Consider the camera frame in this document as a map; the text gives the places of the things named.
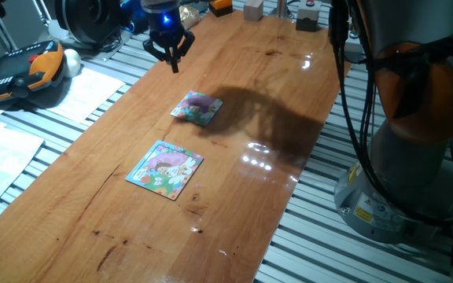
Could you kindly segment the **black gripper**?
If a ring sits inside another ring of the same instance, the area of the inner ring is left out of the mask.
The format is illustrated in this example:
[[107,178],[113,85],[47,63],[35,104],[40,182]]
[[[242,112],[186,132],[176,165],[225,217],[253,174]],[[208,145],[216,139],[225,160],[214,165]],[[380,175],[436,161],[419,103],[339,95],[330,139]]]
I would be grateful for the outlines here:
[[[191,31],[184,33],[179,14],[178,3],[160,3],[147,7],[150,38],[143,42],[145,51],[159,61],[165,61],[174,73],[179,72],[178,63],[186,56],[193,45],[195,36]],[[176,47],[169,38],[180,39],[184,35],[182,45]]]

